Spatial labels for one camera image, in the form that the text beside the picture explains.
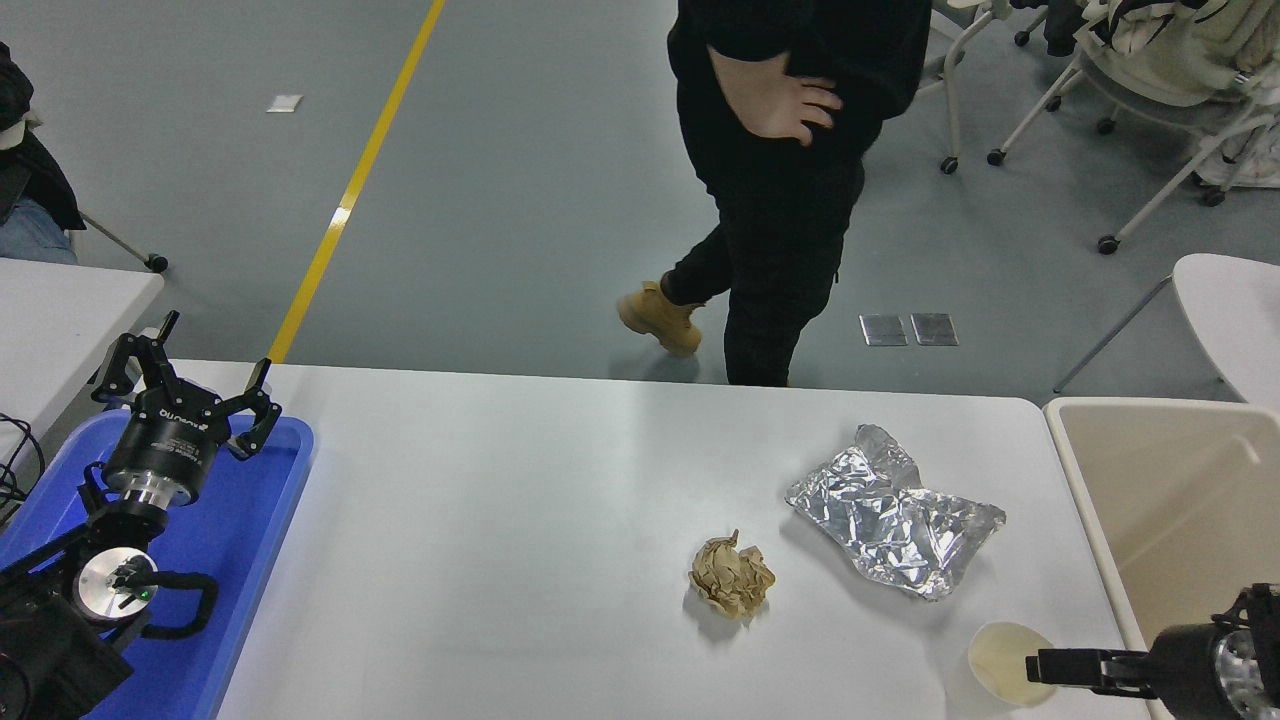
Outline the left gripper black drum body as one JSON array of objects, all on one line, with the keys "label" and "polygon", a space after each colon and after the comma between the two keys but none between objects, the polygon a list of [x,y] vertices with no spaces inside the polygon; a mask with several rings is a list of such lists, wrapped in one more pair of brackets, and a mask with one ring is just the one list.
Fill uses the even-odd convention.
[{"label": "left gripper black drum body", "polygon": [[168,397],[161,388],[138,393],[131,419],[102,469],[102,480],[122,489],[131,477],[151,473],[183,489],[204,488],[220,445],[230,438],[225,416],[211,413],[221,397],[193,388]]}]

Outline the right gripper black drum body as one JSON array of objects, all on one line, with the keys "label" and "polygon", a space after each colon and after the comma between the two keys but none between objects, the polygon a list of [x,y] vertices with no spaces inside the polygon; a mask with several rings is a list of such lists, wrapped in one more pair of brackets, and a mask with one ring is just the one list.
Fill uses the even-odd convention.
[{"label": "right gripper black drum body", "polygon": [[1225,719],[1228,701],[1216,671],[1213,624],[1176,625],[1161,632],[1147,661],[1148,685],[1175,719]]}]

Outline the standing person's left hand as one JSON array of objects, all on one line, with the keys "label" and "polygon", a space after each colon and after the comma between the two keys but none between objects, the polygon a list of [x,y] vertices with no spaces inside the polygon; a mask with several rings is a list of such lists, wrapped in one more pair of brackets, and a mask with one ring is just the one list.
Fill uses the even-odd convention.
[{"label": "standing person's left hand", "polygon": [[742,128],[758,137],[795,141],[810,147],[815,137],[835,128],[844,100],[823,78],[778,76],[753,79],[726,99]]}]

